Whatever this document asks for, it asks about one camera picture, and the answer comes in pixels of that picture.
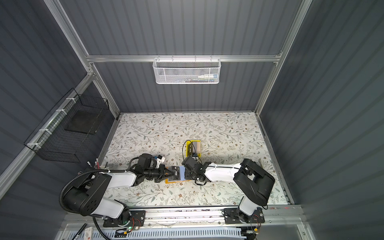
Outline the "yellow leather card holder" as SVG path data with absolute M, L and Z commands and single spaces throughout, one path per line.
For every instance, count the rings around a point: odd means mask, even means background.
M 172 166 L 168 167 L 174 175 L 165 180 L 166 184 L 179 183 L 185 181 L 185 167 L 184 166 Z

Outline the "yellow plastic card tray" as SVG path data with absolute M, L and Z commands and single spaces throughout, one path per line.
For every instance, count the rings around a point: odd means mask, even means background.
M 202 142 L 200 140 L 187 140 L 186 157 L 200 158 L 202 153 Z

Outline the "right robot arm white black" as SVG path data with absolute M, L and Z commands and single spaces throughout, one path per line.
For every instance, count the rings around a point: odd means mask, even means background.
M 182 165 L 197 184 L 227 182 L 236 184 L 244 196 L 238 206 L 238 215 L 250 217 L 257 208 L 268 205 L 275 178 L 251 159 L 243 159 L 234 165 L 200 163 L 187 157 Z

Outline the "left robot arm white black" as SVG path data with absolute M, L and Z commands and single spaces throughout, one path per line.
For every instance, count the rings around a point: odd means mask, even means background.
M 129 161 L 127 169 L 88 169 L 70 180 L 59 194 L 63 210 L 82 216 L 119 218 L 128 207 L 115 199 L 108 199 L 109 189 L 136 187 L 144 180 L 160 183 L 177 177 L 178 170 L 166 167 L 163 156 L 141 154 Z

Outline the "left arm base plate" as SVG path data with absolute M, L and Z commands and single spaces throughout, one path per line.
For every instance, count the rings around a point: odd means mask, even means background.
M 123 211 L 117 218 L 108 218 L 104 221 L 104 228 L 142 227 L 146 218 L 146 211 Z

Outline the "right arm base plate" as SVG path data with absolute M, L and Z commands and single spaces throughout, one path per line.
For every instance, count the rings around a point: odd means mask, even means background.
M 237 208 L 225 208 L 222 210 L 225 223 L 231 224 L 263 224 L 265 222 L 262 208 L 257 208 L 248 216 Z

